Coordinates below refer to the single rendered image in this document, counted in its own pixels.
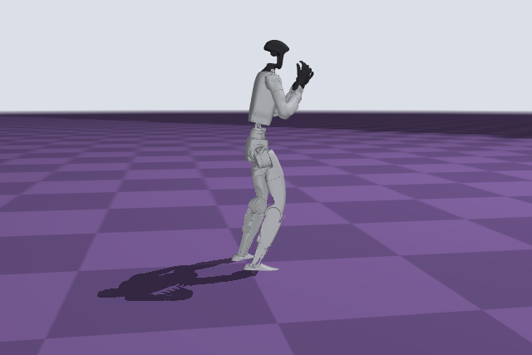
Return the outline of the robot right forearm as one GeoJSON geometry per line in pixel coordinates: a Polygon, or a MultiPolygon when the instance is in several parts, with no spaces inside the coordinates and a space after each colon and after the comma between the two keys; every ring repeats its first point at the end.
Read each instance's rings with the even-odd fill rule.
{"type": "Polygon", "coordinates": [[[299,85],[297,90],[291,89],[289,99],[286,101],[284,109],[287,113],[293,114],[298,109],[298,104],[302,100],[303,88],[299,85]]]}

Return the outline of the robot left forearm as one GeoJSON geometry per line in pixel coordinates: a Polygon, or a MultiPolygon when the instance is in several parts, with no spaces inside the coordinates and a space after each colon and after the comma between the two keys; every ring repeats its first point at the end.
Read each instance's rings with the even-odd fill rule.
{"type": "Polygon", "coordinates": [[[292,87],[290,88],[289,93],[286,94],[285,101],[287,101],[287,100],[289,99],[290,94],[291,94],[291,92],[292,92],[291,89],[292,89],[292,87]]]}

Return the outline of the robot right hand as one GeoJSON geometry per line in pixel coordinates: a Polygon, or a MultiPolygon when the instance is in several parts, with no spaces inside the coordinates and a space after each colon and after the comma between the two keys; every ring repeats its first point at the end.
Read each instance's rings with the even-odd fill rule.
{"type": "Polygon", "coordinates": [[[309,70],[309,67],[307,66],[307,64],[303,61],[299,61],[302,63],[302,70],[299,66],[299,64],[297,63],[297,67],[298,67],[298,81],[294,82],[293,84],[293,90],[297,90],[298,89],[298,86],[300,85],[302,88],[305,87],[305,83],[308,81],[308,77],[310,76],[310,70],[309,70]]]}

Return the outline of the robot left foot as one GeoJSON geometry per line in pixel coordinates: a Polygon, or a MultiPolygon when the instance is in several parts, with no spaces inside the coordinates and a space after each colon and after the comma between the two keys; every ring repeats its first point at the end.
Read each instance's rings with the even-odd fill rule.
{"type": "MultiPolygon", "coordinates": [[[[248,253],[247,253],[247,256],[245,255],[245,257],[240,256],[240,254],[241,254],[241,252],[239,254],[234,254],[234,256],[232,257],[231,260],[232,261],[240,261],[240,260],[244,260],[244,259],[251,259],[251,258],[254,257],[253,255],[248,254],[248,253]]],[[[246,252],[245,252],[245,254],[246,254],[246,252]]]]}

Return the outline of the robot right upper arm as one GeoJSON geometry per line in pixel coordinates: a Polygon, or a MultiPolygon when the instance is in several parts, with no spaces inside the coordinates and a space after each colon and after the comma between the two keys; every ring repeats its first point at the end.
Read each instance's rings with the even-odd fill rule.
{"type": "Polygon", "coordinates": [[[278,115],[282,119],[288,119],[292,114],[285,111],[284,106],[287,104],[285,101],[285,94],[282,87],[282,81],[279,75],[267,75],[265,76],[265,86],[270,90],[273,101],[278,109],[278,115]]]}

